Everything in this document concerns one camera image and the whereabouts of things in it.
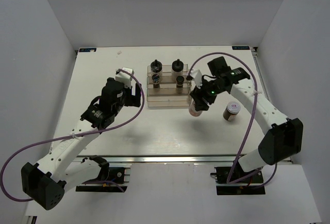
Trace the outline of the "black cap spice bottle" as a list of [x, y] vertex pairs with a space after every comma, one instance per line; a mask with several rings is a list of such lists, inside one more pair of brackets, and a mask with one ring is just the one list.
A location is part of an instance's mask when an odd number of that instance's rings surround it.
[[185, 78], [183, 76], [181, 76], [181, 75], [179, 75], [176, 78], [176, 92], [178, 94], [181, 94], [183, 92], [184, 80], [185, 80]]

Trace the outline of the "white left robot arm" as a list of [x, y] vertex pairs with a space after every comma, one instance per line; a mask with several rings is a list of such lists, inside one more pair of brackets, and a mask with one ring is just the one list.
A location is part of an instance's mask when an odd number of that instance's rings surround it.
[[132, 89], [134, 77], [118, 74], [108, 78], [101, 95], [95, 97], [81, 115], [71, 135], [48, 155], [21, 169], [23, 192], [45, 210], [53, 209], [70, 189], [109, 178], [109, 163], [94, 155], [75, 166], [70, 164], [86, 146], [105, 131], [124, 106], [141, 106], [141, 89]]

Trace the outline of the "white lid jar brown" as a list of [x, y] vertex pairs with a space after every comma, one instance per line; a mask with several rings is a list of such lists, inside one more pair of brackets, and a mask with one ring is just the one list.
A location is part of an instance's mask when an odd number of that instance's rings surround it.
[[229, 102], [223, 112], [223, 118], [226, 121], [233, 121], [235, 117], [239, 114], [241, 106], [238, 102]]

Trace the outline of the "dark spice bottle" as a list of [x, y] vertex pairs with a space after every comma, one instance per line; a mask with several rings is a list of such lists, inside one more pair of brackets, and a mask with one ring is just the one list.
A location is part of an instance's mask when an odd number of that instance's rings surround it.
[[154, 89], [160, 88], [160, 75], [158, 74], [152, 75], [152, 83]]

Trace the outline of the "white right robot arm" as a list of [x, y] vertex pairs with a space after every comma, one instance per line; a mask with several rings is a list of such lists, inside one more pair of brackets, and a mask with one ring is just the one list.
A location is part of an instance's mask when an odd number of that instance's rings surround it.
[[199, 70], [189, 70], [187, 80], [195, 83], [190, 93], [193, 99], [191, 111], [198, 114], [209, 110], [217, 96], [227, 92], [251, 114], [248, 126], [257, 122], [264, 137], [255, 150], [235, 160], [239, 165], [233, 168], [233, 177], [245, 182], [251, 177], [252, 171], [300, 153], [303, 123], [299, 118], [291, 119], [280, 112], [258, 91], [256, 78], [248, 66], [232, 69], [227, 65], [225, 55], [219, 53], [218, 58], [208, 63], [211, 73], [209, 81]]

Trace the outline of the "white bottle black cap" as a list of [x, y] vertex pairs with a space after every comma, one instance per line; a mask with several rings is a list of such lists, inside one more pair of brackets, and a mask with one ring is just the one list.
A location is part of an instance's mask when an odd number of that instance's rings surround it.
[[160, 80], [161, 80], [161, 77], [162, 77], [162, 63], [159, 60], [155, 59], [151, 63], [150, 67], [151, 67], [152, 75], [154, 75], [154, 74], [160, 75]]
[[182, 76], [183, 69], [184, 69], [184, 63], [180, 59], [177, 59], [172, 62], [172, 73], [171, 73], [172, 81], [175, 82], [178, 76]]

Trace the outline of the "blue label left corner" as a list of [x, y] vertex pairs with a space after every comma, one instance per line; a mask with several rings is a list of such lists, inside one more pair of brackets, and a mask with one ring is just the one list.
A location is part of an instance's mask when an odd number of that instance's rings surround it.
[[89, 47], [89, 48], [80, 48], [78, 50], [79, 53], [93, 53], [96, 52], [96, 48], [95, 47]]

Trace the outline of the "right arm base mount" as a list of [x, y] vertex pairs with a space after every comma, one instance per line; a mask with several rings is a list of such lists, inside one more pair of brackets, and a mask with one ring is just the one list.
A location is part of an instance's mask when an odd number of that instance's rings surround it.
[[231, 166], [215, 167], [210, 176], [216, 182], [218, 196], [248, 196], [265, 195], [262, 172], [244, 172], [239, 165], [233, 170], [232, 177], [227, 183]]

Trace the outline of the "white lid jar orange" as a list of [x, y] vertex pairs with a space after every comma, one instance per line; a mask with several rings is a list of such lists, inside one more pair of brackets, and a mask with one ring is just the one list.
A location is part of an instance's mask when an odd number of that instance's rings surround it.
[[189, 110], [190, 115], [192, 115], [193, 117], [199, 117], [203, 112], [202, 110], [197, 111], [195, 109], [195, 101], [194, 100], [191, 101], [191, 104], [190, 104], [188, 110]]

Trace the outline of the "clear acrylic tiered rack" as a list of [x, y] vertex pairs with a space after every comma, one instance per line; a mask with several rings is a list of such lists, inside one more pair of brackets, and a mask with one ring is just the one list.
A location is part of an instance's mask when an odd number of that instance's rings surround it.
[[178, 74], [172, 72], [171, 65], [163, 65], [160, 80], [153, 77], [151, 66], [147, 67], [146, 98], [149, 108], [189, 107], [191, 104], [191, 82], [184, 80], [182, 85], [177, 85], [174, 78]]

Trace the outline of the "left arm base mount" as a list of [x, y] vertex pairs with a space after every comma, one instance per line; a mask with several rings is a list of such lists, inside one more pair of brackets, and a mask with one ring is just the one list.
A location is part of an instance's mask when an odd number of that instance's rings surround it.
[[76, 192], [85, 193], [124, 193], [129, 182], [129, 171], [125, 167], [110, 167], [108, 161], [100, 156], [84, 158], [96, 162], [101, 170], [95, 179], [88, 180], [82, 185], [76, 186]]

